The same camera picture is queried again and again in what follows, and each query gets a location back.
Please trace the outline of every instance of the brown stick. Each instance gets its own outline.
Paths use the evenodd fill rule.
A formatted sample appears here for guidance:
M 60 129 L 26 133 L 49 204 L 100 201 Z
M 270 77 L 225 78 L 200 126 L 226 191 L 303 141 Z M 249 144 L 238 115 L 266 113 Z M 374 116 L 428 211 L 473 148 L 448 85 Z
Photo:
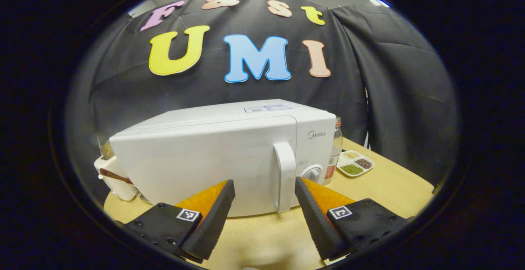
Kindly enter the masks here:
M 123 176 L 117 175 L 116 173 L 112 173 L 111 171 L 108 171 L 107 169 L 100 169 L 100 174 L 108 178 L 114 178 L 115 180 L 121 180 L 121 181 L 126 182 L 127 184 L 133 185 L 133 182 L 131 182 L 129 178 L 124 178 Z

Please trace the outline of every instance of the blue letter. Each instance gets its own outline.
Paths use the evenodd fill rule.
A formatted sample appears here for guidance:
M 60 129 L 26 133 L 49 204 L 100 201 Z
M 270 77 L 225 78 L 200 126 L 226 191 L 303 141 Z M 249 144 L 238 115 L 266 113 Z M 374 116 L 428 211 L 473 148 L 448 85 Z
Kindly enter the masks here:
M 261 50 L 257 50 L 246 35 L 228 35 L 224 42 L 230 47 L 230 72 L 224 77 L 228 83 L 248 80 L 248 73 L 242 69 L 246 63 L 255 79 L 260 79 L 266 63 L 270 62 L 266 78 L 270 80 L 288 80 L 292 74 L 286 68 L 285 46 L 288 41 L 282 37 L 268 37 Z

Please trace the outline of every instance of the white microwave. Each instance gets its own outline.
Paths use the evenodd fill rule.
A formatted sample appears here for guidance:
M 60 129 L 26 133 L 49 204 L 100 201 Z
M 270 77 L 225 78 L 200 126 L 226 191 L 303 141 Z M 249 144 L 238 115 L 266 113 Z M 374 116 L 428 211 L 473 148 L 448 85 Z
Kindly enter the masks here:
M 284 100 L 260 100 L 169 111 L 112 137 L 105 167 L 129 178 L 153 204 L 176 204 L 232 179 L 228 216 L 283 212 L 299 203 L 295 177 L 322 184 L 336 116 Z M 103 177 L 124 200 L 131 186 Z

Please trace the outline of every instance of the midea logo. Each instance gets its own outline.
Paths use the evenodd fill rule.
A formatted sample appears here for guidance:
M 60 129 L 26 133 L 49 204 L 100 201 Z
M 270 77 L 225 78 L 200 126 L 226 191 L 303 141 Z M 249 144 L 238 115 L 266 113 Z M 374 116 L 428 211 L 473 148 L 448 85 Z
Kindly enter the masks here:
M 308 133 L 308 139 L 313 139 L 314 137 L 323 137 L 326 133 L 316 133 L 315 131 L 310 131 Z

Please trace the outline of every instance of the seeds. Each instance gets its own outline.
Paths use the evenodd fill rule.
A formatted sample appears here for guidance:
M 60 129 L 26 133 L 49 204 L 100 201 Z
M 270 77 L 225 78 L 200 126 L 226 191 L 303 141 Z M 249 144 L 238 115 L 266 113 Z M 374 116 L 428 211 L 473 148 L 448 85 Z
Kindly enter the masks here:
M 348 153 L 345 153 L 345 156 L 347 158 L 353 159 L 353 158 L 358 158 L 359 154 L 357 154 L 356 152 L 348 152 Z
M 341 167 L 343 171 L 349 173 L 350 175 L 357 175 L 362 173 L 363 169 L 360 169 L 359 167 L 356 167 L 355 165 L 349 164 L 345 165 L 344 167 Z
M 372 163 L 369 162 L 369 161 L 366 161 L 364 159 L 359 159 L 359 160 L 356 160 L 356 163 L 362 167 L 364 167 L 364 169 L 369 169 L 370 167 L 372 167 Z

